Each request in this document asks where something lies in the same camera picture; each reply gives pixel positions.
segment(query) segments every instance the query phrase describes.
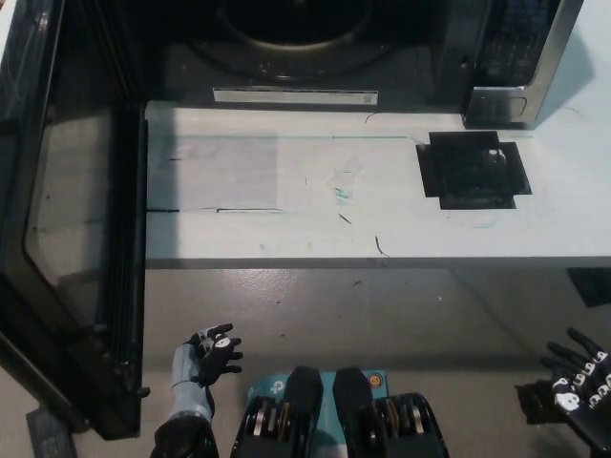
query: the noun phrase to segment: microwave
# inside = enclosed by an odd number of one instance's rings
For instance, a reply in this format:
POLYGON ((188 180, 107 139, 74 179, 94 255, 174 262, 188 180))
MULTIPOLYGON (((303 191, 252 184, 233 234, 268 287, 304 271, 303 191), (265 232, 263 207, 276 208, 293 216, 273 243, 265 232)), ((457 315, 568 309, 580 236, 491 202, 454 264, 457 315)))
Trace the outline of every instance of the microwave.
POLYGON ((537 118, 582 0, 17 0, 0 64, 0 363, 140 427, 150 100, 537 118))

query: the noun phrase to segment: microwave door window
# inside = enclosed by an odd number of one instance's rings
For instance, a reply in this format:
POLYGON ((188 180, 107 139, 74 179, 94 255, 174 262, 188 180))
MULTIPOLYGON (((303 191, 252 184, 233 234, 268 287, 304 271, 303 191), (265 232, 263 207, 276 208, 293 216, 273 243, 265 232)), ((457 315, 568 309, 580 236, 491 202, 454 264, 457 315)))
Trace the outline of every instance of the microwave door window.
POLYGON ((85 326, 98 321, 110 132, 104 113, 48 128, 26 233, 28 256, 85 326))

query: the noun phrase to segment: microwave label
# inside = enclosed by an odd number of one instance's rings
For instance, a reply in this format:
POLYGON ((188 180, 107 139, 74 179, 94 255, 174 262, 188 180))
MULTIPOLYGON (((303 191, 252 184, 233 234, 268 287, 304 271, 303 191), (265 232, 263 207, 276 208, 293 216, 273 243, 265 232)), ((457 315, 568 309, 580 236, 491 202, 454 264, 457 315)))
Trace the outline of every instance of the microwave label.
POLYGON ((377 91, 309 91, 293 89, 215 88, 214 99, 228 103, 302 103, 311 105, 378 104, 377 91))

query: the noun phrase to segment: concrete floor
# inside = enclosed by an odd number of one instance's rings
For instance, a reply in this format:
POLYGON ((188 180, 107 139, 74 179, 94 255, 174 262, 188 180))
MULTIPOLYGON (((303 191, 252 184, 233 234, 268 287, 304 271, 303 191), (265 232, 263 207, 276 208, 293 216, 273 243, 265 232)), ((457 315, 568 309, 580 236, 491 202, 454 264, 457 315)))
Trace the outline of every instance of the concrete floor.
MULTIPOLYGON (((515 385, 547 376, 537 355, 568 325, 610 348, 610 313, 586 309, 563 270, 150 271, 141 437, 74 440, 81 458, 147 457, 173 401, 174 348, 232 322, 245 357, 213 389, 223 457, 248 384, 296 364, 386 369, 391 393, 427 396, 452 458, 587 457, 568 427, 526 426, 515 385)), ((6 374, 0 389, 1 454, 31 458, 24 415, 36 402, 6 374)))

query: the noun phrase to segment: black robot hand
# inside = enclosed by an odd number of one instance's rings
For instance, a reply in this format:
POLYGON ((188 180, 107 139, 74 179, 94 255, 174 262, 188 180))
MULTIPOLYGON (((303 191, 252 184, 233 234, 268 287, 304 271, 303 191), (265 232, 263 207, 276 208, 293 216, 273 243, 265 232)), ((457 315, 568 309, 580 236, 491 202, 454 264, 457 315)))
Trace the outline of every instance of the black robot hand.
POLYGON ((235 351, 236 347, 242 343, 242 339, 227 337, 226 333, 232 329, 233 324, 231 323, 210 327, 194 334, 186 342, 196 348, 199 360, 200 374, 195 377, 194 382, 201 386, 210 386, 222 374, 242 372, 239 365, 229 364, 243 356, 240 351, 235 351))
POLYGON ((558 358, 543 357, 552 370, 552 391, 568 425, 593 449, 611 451, 611 358, 578 330, 569 328, 569 337, 580 344, 585 355, 548 343, 558 358))

